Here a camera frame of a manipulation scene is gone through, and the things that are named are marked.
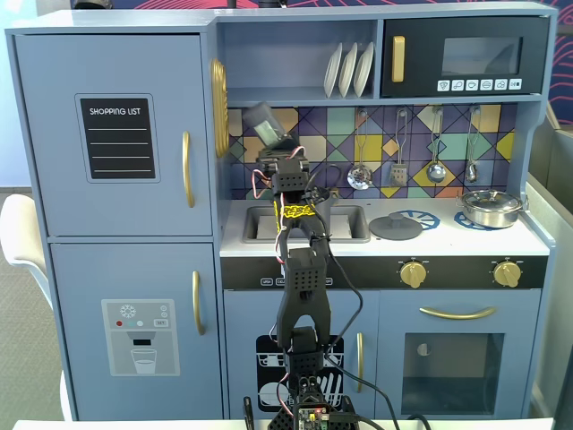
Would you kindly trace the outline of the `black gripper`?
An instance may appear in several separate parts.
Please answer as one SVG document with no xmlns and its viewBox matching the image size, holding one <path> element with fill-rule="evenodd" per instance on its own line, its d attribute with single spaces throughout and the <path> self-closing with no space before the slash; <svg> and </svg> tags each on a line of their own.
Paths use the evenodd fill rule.
<svg viewBox="0 0 573 430">
<path fill-rule="evenodd" d="M 261 150 L 256 163 L 265 176 L 310 172 L 310 163 L 305 157 L 305 148 L 300 146 L 299 141 L 292 135 L 283 135 L 280 142 Z"/>
</svg>

